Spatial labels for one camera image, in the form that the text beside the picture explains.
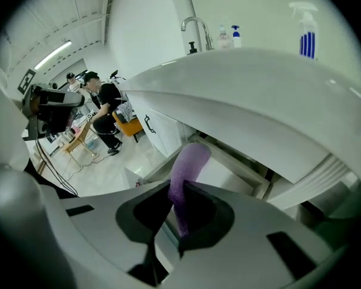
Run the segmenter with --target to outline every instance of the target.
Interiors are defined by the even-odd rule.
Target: floor
[[[128,188],[125,179],[125,168],[144,177],[160,165],[165,157],[150,143],[148,137],[141,132],[139,142],[133,137],[118,134],[123,142],[117,155],[108,156],[107,146],[103,141],[89,132],[86,144],[97,156],[94,158],[82,146],[76,148],[72,155],[84,165],[82,169],[62,150],[50,157],[56,170],[76,189],[80,197],[112,193]],[[61,184],[46,167],[42,175],[57,186]]]

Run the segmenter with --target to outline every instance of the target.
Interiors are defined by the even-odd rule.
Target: white bottle
[[[318,24],[310,11],[318,11],[318,9],[310,2],[291,2],[289,3],[289,7],[294,8],[293,16],[296,11],[300,12],[302,15],[302,18],[298,22],[298,29],[300,32],[299,54],[317,60],[319,29]]]
[[[239,35],[239,32],[237,31],[237,29],[239,28],[239,26],[232,25],[231,27],[234,29],[234,33],[233,33],[233,47],[234,47],[234,48],[241,48],[241,47],[242,47],[241,36]]]
[[[230,37],[226,34],[226,30],[224,29],[223,25],[219,26],[221,33],[218,38],[219,48],[220,49],[227,49],[232,47],[232,41]]]

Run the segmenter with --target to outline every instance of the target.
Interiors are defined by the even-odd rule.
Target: white cabinet
[[[151,144],[170,156],[195,133],[195,129],[148,107],[133,106]]]

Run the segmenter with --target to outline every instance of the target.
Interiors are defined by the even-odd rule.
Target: chair
[[[76,164],[78,164],[79,167],[82,167],[78,161],[75,160],[75,158],[72,156],[71,152],[77,148],[79,145],[83,145],[84,149],[89,151],[92,155],[96,155],[95,152],[93,152],[87,145],[85,144],[84,140],[88,134],[88,131],[93,132],[96,134],[91,128],[91,124],[89,122],[86,122],[81,128],[80,132],[75,134],[75,139],[73,139],[70,143],[67,143],[63,146],[63,151],[67,152],[70,157],[75,161]]]
[[[128,137],[134,136],[135,141],[138,143],[137,134],[143,129],[138,118],[134,118],[130,122],[121,123],[120,119],[114,111],[113,117],[116,123],[118,123],[118,126],[120,127],[120,130],[124,133],[124,135]]]

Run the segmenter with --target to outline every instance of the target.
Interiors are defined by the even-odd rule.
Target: faucet
[[[182,27],[180,28],[181,31],[186,31],[186,26],[188,24],[188,22],[190,21],[196,21],[196,22],[200,22],[202,24],[203,29],[205,30],[205,37],[206,37],[206,50],[210,51],[211,49],[214,49],[212,42],[211,42],[211,38],[210,38],[210,33],[209,33],[209,28],[207,27],[207,24],[204,20],[201,20],[201,18],[199,17],[187,17],[183,22],[182,22]]]

